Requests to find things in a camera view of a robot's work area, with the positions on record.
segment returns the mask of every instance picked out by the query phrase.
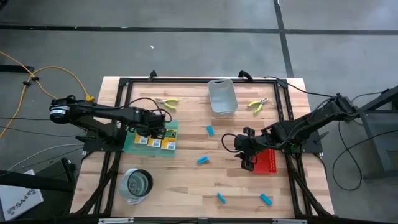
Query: plastic bin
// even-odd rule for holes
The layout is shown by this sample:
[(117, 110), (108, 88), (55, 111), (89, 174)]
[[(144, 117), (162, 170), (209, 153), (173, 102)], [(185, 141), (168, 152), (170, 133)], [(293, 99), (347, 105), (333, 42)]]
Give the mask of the plastic bin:
[(213, 80), (208, 83), (208, 87), (213, 114), (215, 116), (234, 115), (238, 108), (238, 101), (232, 80)]

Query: red object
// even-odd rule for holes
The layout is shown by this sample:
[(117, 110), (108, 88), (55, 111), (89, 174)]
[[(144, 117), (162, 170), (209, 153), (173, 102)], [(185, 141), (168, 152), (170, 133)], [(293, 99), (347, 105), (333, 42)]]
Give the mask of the red object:
[(266, 149), (257, 154), (257, 163), (254, 165), (255, 174), (276, 174), (275, 150)]

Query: wooden tabletop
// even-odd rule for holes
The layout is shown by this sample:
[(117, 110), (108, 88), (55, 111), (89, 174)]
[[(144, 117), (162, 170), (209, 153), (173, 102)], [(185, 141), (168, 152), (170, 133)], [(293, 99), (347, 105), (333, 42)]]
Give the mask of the wooden tabletop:
[[(98, 103), (114, 106), (120, 77), (104, 77)], [(288, 82), (305, 89), (303, 79), (289, 78)], [(235, 84), (239, 108), (234, 116), (215, 118), (211, 112), (206, 83), (135, 83), (131, 99), (139, 97), (179, 98), (177, 110), (171, 111), (179, 121), (175, 157), (138, 156), (123, 153), (118, 172), (118, 184), (114, 196), (112, 216), (124, 217), (224, 217), (224, 218), (288, 218), (294, 217), (289, 180), (284, 156), (276, 151), (277, 173), (256, 175), (241, 169), (241, 160), (227, 152), (220, 139), (225, 133), (242, 134), (243, 127), (255, 129), (257, 134), (265, 126), (278, 122), (275, 94), (272, 85)], [(294, 117), (310, 112), (306, 94), (289, 88)], [(263, 97), (269, 101), (257, 116), (247, 105)], [(134, 106), (154, 109), (153, 102), (141, 100)], [(215, 135), (206, 130), (212, 125)], [(233, 138), (226, 138), (226, 145), (233, 148)], [(198, 165), (203, 156), (209, 164)], [(103, 152), (95, 152), (86, 158), (80, 169), (71, 212), (77, 211), (88, 200), (98, 185)], [(321, 162), (314, 155), (304, 154), (303, 164), (307, 184), (318, 201), (333, 213), (328, 184)], [(154, 187), (147, 198), (138, 205), (128, 205), (119, 195), (119, 181), (130, 168), (145, 169), (154, 178)], [(298, 194), (300, 208), (304, 211), (302, 193)], [(106, 205), (108, 188), (105, 189), (102, 207)], [(224, 205), (217, 193), (224, 195)], [(273, 205), (269, 207), (260, 198), (266, 194)]]

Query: yellow-handled pliers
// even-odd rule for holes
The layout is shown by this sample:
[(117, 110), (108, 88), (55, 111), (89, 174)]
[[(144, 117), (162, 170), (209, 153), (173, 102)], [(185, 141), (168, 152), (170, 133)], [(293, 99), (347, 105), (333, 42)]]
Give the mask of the yellow-handled pliers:
[(176, 99), (176, 98), (172, 98), (172, 99), (166, 99), (166, 100), (164, 100), (164, 99), (160, 99), (160, 98), (155, 98), (155, 101), (156, 102), (158, 102), (158, 103), (163, 103), (167, 108), (170, 108), (170, 109), (177, 109), (175, 106), (172, 106), (172, 105), (170, 105), (170, 104), (168, 104), (168, 102), (178, 102), (178, 101), (180, 101), (179, 99)]
[(251, 106), (253, 106), (253, 105), (259, 103), (259, 107), (254, 111), (254, 114), (257, 114), (258, 112), (260, 112), (261, 108), (264, 106), (264, 104), (265, 104), (267, 101), (268, 101), (268, 98), (264, 97), (264, 98), (261, 99), (261, 100), (256, 100), (256, 101), (251, 102), (251, 103), (248, 105), (248, 107), (251, 107)]

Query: green board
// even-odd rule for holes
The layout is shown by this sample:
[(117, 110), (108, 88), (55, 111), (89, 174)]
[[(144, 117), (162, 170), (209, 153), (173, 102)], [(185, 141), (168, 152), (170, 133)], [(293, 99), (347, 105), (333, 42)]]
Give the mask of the green board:
[[(178, 136), (178, 121), (173, 120), (166, 123), (167, 129), (176, 129), (177, 135), (175, 140), (177, 142)], [(146, 144), (135, 144), (134, 139), (136, 138), (136, 133), (127, 132), (126, 141), (124, 142), (124, 152), (129, 154), (147, 155), (147, 156), (164, 156), (173, 157), (175, 155), (175, 150), (161, 149), (159, 147), (149, 147)]]

